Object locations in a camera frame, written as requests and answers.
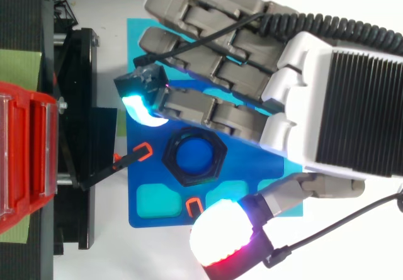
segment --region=glowing blue light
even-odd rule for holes
[[[127,112],[137,123],[148,127],[158,127],[166,124],[168,120],[150,115],[141,96],[125,96],[122,98]]]

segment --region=metal rod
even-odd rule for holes
[[[68,173],[57,174],[57,185],[58,186],[71,186],[73,185],[72,177]]]
[[[65,40],[65,33],[55,33],[53,35],[53,45],[54,46],[63,46]]]

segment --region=white led light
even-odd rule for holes
[[[198,262],[209,266],[247,245],[253,226],[239,203],[222,199],[196,220],[190,234],[190,248]]]
[[[137,123],[148,127],[158,127],[166,124],[168,120],[164,118],[156,118],[150,115],[149,111],[143,103],[143,99],[139,95],[126,96],[122,98],[126,106],[127,112]]]

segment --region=green paper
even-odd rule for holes
[[[0,242],[25,244],[28,239],[30,228],[30,216],[25,216],[15,227],[0,235]]]
[[[0,81],[37,90],[40,52],[0,49]]]
[[[0,81],[37,90],[40,52],[0,49]],[[25,244],[30,228],[30,216],[25,216],[16,226],[0,235],[0,242]]]
[[[118,110],[118,119],[117,119],[117,128],[116,128],[117,137],[126,137],[126,111]]]

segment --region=black wire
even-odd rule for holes
[[[247,25],[253,21],[263,18],[264,16],[265,16],[265,13],[253,14],[252,16],[245,17],[245,18],[239,20],[238,22],[236,22],[220,31],[217,31],[216,33],[206,36],[205,38],[202,38],[198,41],[195,41],[193,43],[189,43],[185,46],[171,50],[170,52],[161,53],[159,55],[156,55],[153,53],[148,53],[146,55],[142,55],[137,58],[134,58],[133,62],[136,67],[139,67],[139,66],[149,65],[156,61],[161,61],[161,60],[164,60],[164,59],[167,59],[170,57],[174,57],[175,55],[179,55],[181,53],[187,52],[188,50],[194,49],[194,48],[202,46],[202,45],[206,45],[207,43],[210,43],[211,41],[214,41],[215,39],[218,39],[221,36],[224,36],[234,30],[244,27],[245,25]]]
[[[336,223],[333,223],[332,225],[328,226],[327,228],[321,230],[320,232],[317,232],[316,234],[313,234],[312,236],[309,236],[308,238],[305,238],[293,245],[286,245],[282,248],[275,249],[273,253],[270,255],[269,258],[263,261],[265,266],[268,269],[271,269],[272,267],[276,266],[277,264],[283,262],[289,255],[292,254],[294,250],[297,250],[307,244],[310,244],[311,242],[323,237],[324,235],[334,231],[335,229],[341,227],[342,225],[345,225],[347,222],[354,220],[355,218],[361,216],[362,214],[365,214],[368,211],[371,211],[372,209],[375,209],[378,206],[381,206],[385,203],[388,203],[389,201],[392,201],[394,199],[397,199],[397,204],[401,212],[403,212],[403,192],[393,194],[390,196],[387,196],[385,198],[379,199],[378,201],[369,204],[368,206],[358,210],[357,212],[354,212],[351,215],[348,215],[347,217],[343,218],[342,220],[339,220]]]
[[[196,47],[206,45],[221,36],[242,28],[250,22],[261,19],[258,29],[260,36],[272,36],[281,42],[287,42],[301,31],[307,31],[315,36],[333,38],[354,42],[384,52],[403,55],[403,36],[377,25],[363,23],[362,21],[347,20],[346,18],[323,16],[322,14],[267,14],[257,13],[245,17],[238,22],[206,36],[198,41],[189,43],[183,47],[161,54],[148,53],[137,58],[133,62],[136,67],[146,66],[175,55],[187,52]]]
[[[347,217],[343,218],[342,220],[339,220],[336,223],[333,223],[332,225],[328,226],[327,228],[324,228],[323,230],[317,232],[316,234],[313,234],[312,236],[309,236],[293,245],[290,245],[289,249],[291,252],[294,250],[297,250],[300,247],[303,247],[304,245],[307,245],[307,244],[317,240],[318,238],[321,238],[324,235],[334,231],[335,229],[341,227],[342,225],[345,225],[347,222],[354,220],[355,218],[361,216],[362,214],[365,214],[365,213],[371,211],[372,209],[375,209],[378,206],[381,206],[381,205],[388,203],[389,201],[392,201],[395,199],[402,200],[403,194],[397,193],[397,194],[393,194],[393,195],[387,196],[385,198],[379,199],[378,201],[376,201],[372,204],[369,204],[368,206],[358,210],[357,212],[354,212],[353,214],[348,215]]]

